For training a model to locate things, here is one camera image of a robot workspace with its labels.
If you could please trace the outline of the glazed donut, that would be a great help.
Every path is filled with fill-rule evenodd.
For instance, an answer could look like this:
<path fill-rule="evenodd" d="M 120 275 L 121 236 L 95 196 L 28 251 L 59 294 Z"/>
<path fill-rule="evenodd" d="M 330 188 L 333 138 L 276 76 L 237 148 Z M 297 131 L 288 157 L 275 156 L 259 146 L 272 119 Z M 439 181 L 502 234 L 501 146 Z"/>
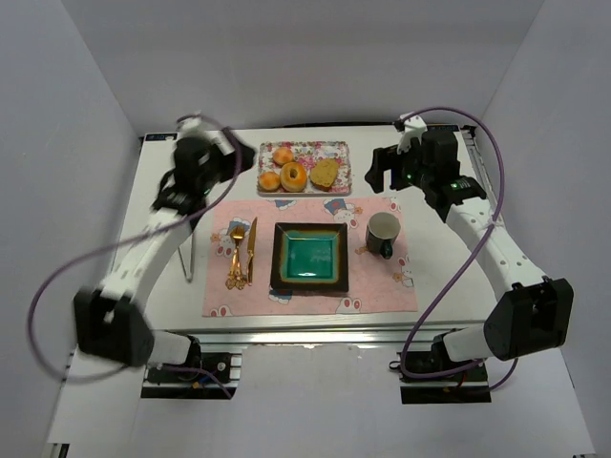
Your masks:
<path fill-rule="evenodd" d="M 306 169 L 296 161 L 285 164 L 280 172 L 282 187 L 290 193 L 301 193 L 307 185 Z"/>

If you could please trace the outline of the brown bread slice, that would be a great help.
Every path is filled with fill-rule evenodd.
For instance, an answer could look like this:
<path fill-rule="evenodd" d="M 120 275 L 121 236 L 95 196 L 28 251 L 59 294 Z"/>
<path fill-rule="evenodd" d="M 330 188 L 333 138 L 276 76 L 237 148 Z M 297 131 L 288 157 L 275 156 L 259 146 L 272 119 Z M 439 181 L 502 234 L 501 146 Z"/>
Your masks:
<path fill-rule="evenodd" d="M 319 191 L 329 191 L 339 171 L 339 164 L 334 158 L 324 158 L 316 162 L 309 172 L 312 186 Z"/>

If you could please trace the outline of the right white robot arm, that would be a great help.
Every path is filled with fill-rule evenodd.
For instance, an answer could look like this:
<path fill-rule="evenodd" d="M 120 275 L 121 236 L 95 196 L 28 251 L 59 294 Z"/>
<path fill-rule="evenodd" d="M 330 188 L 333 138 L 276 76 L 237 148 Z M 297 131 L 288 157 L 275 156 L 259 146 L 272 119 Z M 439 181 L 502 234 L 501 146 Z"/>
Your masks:
<path fill-rule="evenodd" d="M 425 132 L 399 146 L 376 148 L 365 175 L 371 189 L 415 187 L 426 203 L 465 243 L 493 288 L 497 304 L 484 324 L 451 331 L 435 343 L 437 354 L 455 364 L 495 357 L 500 361 L 564 345 L 574 290 L 533 264 L 494 218 L 486 192 L 463 175 L 458 143 L 447 131 Z"/>

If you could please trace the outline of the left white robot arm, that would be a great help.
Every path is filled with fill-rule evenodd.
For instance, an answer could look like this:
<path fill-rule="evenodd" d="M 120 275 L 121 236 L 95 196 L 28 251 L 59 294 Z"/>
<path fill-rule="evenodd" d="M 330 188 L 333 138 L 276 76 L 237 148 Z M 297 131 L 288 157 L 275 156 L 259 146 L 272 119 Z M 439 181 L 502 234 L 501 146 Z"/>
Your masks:
<path fill-rule="evenodd" d="M 78 349 L 128 367 L 157 365 L 184 375 L 202 372 L 197 339 L 151 328 L 146 303 L 167 263 L 193 237 L 207 196 L 219 183 L 231 184 L 254 163 L 254 150 L 228 128 L 221 134 L 233 147 L 226 154 L 205 134 L 181 136 L 173 168 L 158 185 L 143 231 L 95 289 L 74 296 Z"/>

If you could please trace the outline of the round bun lower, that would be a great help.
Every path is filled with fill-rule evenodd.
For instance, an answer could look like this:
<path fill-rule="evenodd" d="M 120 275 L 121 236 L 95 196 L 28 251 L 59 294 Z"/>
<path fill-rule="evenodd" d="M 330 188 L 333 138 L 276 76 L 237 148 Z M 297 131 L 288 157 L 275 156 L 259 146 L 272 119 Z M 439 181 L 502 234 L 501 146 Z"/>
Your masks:
<path fill-rule="evenodd" d="M 281 178 L 275 172 L 264 172 L 258 177 L 258 186 L 264 192 L 276 192 L 281 186 Z"/>

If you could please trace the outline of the round bun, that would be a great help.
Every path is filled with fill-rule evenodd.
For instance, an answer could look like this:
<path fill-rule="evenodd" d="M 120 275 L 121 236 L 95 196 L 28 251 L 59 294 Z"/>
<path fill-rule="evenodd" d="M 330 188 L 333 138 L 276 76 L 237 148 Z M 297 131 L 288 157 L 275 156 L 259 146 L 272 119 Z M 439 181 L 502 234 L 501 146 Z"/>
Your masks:
<path fill-rule="evenodd" d="M 290 148 L 281 146 L 273 152 L 272 159 L 278 166 L 284 166 L 294 161 L 294 155 Z"/>
<path fill-rule="evenodd" d="M 264 172 L 258 177 L 258 186 L 264 192 L 276 192 L 281 186 L 281 178 L 275 172 Z"/>

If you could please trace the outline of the round bun upper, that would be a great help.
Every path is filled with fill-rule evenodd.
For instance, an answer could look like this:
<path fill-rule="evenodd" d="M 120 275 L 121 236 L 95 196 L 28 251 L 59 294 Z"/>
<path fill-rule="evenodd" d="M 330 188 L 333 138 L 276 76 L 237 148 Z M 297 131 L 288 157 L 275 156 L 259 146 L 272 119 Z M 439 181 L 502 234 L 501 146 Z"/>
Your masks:
<path fill-rule="evenodd" d="M 290 148 L 281 146 L 273 152 L 272 159 L 278 166 L 284 166 L 294 161 L 294 155 Z"/>

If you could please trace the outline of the floral serving tray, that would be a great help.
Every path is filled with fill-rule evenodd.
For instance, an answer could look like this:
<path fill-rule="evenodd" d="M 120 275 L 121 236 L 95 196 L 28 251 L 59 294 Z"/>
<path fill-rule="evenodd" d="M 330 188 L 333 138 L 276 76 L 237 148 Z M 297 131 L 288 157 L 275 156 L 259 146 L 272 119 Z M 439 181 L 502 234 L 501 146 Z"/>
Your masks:
<path fill-rule="evenodd" d="M 289 191 L 281 182 L 275 190 L 266 190 L 261 185 L 261 176 L 267 174 L 282 175 L 283 164 L 276 161 L 276 152 L 280 150 L 284 156 L 292 158 L 305 171 L 305 187 L 303 190 Z M 337 163 L 337 174 L 330 186 L 317 186 L 311 180 L 311 172 L 323 160 L 333 160 Z M 311 140 L 311 141 L 266 141 L 260 144 L 257 154 L 258 173 L 256 178 L 257 191 L 260 194 L 277 194 L 279 196 L 348 196 L 352 191 L 352 172 L 349 147 L 345 141 Z"/>

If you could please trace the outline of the dark green mug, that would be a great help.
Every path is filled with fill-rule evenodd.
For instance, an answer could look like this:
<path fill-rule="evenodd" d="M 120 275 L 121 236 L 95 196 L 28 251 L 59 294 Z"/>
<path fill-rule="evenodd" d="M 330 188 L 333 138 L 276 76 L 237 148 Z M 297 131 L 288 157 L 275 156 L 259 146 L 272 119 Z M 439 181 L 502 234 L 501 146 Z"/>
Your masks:
<path fill-rule="evenodd" d="M 366 232 L 366 247 L 368 251 L 385 260 L 393 255 L 393 245 L 401 231 L 397 217 L 390 213 L 379 212 L 368 221 Z"/>

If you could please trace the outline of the gold knife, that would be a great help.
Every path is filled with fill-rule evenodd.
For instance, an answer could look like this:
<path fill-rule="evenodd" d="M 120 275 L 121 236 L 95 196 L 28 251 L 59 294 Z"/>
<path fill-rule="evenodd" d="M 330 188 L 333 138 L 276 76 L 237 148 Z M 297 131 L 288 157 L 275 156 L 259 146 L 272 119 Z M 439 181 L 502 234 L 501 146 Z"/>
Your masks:
<path fill-rule="evenodd" d="M 247 241 L 247 264 L 246 264 L 246 282 L 248 285 L 253 281 L 253 264 L 255 255 L 256 233 L 258 219 L 254 218 L 250 227 L 249 237 Z"/>

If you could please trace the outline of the gold fork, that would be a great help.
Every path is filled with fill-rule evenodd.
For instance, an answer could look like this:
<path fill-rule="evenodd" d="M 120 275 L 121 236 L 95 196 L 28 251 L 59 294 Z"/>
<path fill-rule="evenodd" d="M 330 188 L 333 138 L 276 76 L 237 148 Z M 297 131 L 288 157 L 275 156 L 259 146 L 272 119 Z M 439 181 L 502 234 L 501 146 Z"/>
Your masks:
<path fill-rule="evenodd" d="M 242 266 L 240 259 L 240 247 L 241 243 L 244 240 L 245 230 L 243 226 L 236 226 L 230 233 L 230 238 L 234 243 L 234 250 L 231 260 L 231 267 L 227 279 L 225 281 L 225 286 L 228 290 L 238 288 L 242 290 L 245 286 L 245 280 L 243 279 L 242 274 Z"/>

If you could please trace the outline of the square teal brown plate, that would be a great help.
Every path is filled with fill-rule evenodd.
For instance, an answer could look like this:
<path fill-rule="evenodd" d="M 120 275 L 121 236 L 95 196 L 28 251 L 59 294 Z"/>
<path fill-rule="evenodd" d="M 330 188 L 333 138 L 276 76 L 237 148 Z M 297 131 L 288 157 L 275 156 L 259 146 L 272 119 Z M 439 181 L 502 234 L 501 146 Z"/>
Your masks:
<path fill-rule="evenodd" d="M 276 223 L 270 286 L 292 292 L 348 292 L 348 226 Z"/>

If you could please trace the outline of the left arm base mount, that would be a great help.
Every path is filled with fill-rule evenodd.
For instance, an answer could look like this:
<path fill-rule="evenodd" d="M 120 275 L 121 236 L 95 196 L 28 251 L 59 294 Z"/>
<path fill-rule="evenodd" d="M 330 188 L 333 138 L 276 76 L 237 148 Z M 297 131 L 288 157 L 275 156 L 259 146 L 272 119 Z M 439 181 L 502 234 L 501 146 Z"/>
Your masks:
<path fill-rule="evenodd" d="M 140 397 L 157 400 L 230 400 L 235 395 L 242 354 L 213 349 L 190 337 L 183 364 L 157 364 L 144 373 Z"/>

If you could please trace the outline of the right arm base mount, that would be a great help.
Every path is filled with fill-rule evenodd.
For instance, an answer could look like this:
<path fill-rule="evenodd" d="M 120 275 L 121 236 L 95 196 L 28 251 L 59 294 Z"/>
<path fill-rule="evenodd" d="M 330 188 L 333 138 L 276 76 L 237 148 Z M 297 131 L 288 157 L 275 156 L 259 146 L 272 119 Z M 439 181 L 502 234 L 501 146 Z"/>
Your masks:
<path fill-rule="evenodd" d="M 430 350 L 409 351 L 406 369 L 425 378 L 408 377 L 401 371 L 400 354 L 389 363 L 389 370 L 398 374 L 403 405 L 488 404 L 492 401 L 485 364 L 458 372 L 466 362 L 450 360 L 442 343 L 444 334 L 432 340 Z"/>

